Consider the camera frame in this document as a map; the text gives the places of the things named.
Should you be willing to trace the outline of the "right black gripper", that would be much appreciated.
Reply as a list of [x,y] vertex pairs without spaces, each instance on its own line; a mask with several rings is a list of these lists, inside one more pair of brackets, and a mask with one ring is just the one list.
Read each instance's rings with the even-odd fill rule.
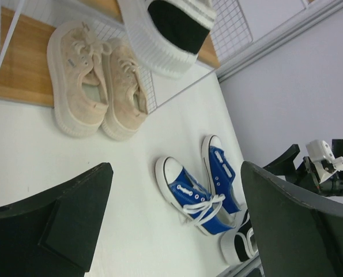
[[333,139],[331,144],[313,140],[306,148],[308,156],[303,159],[304,176],[298,181],[294,164],[294,159],[300,153],[298,144],[292,144],[264,169],[319,195],[343,196],[343,139]]

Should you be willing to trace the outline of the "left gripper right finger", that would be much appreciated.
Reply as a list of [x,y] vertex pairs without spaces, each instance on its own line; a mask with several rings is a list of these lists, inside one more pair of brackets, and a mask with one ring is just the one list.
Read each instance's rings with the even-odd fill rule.
[[266,276],[343,276],[343,203],[251,162],[240,176]]

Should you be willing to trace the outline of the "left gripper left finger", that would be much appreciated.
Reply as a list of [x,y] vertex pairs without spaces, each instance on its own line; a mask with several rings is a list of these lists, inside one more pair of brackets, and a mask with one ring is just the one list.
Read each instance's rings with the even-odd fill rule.
[[90,271],[113,169],[79,176],[0,207],[0,276],[84,276]]

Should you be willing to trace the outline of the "black white sneaker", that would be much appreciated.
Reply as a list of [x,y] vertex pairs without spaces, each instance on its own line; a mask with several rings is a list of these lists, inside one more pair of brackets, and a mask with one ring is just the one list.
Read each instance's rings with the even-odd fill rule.
[[169,78],[182,77],[195,64],[217,17],[211,1],[122,0],[118,5],[136,58]]
[[223,234],[220,248],[228,265],[238,266],[258,254],[258,246],[254,237],[248,209],[240,211],[236,219],[239,225]]

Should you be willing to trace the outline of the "beige platform sneaker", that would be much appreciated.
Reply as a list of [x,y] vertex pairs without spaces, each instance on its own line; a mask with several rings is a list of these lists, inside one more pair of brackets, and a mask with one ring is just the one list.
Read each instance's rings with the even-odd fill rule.
[[56,122],[72,137],[97,132],[109,106],[103,58],[111,46],[83,21],[63,23],[47,45]]
[[125,141],[138,132],[149,115],[148,98],[140,66],[124,39],[108,41],[111,54],[102,56],[109,106],[101,124],[116,141]]

